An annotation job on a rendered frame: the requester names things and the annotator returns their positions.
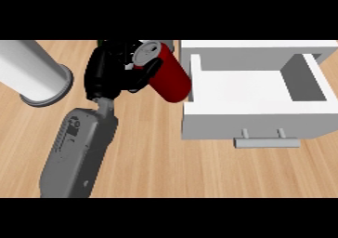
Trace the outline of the red can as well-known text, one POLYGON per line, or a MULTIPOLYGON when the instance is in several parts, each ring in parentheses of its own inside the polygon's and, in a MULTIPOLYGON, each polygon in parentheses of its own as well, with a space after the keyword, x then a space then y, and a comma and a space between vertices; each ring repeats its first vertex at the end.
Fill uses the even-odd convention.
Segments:
POLYGON ((190 79, 168 46, 157 40, 149 40, 135 49, 132 68, 143 69, 152 60, 160 60, 160 67, 149 79, 149 85, 166 102, 180 102, 190 92, 190 79))

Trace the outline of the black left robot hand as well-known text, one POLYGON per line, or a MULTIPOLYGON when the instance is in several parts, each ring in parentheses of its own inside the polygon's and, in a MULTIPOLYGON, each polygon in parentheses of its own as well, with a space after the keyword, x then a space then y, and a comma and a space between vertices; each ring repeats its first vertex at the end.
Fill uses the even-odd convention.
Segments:
POLYGON ((115 99, 122 90, 140 90, 155 76, 162 60, 153 58, 140 69, 127 70, 131 56, 143 43, 138 40, 103 40, 93 49, 84 73, 87 99, 115 99))

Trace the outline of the white cabinet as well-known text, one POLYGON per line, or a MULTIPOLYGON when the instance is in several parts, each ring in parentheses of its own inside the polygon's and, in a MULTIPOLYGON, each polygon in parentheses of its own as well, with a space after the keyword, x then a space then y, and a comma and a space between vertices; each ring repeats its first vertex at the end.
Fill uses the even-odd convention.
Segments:
POLYGON ((181 40, 180 63, 200 56, 203 71, 277 71, 294 54, 321 63, 338 49, 334 40, 181 40))

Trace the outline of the white open drawer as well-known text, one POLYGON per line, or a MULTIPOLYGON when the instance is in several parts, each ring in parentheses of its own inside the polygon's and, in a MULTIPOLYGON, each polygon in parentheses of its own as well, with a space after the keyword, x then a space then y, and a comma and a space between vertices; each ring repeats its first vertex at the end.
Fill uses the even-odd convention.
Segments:
POLYGON ((205 71, 188 61, 191 98, 184 103, 184 139, 314 139, 338 130, 338 99, 317 61, 296 54, 275 71, 205 71))

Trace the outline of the white cylinder with grey rim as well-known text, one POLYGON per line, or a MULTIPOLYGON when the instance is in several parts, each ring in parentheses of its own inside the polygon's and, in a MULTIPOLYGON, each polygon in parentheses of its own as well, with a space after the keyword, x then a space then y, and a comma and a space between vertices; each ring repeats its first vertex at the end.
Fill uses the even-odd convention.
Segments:
POLYGON ((69 93, 72 73, 34 40, 0 40, 0 82, 31 107, 46 107, 69 93))

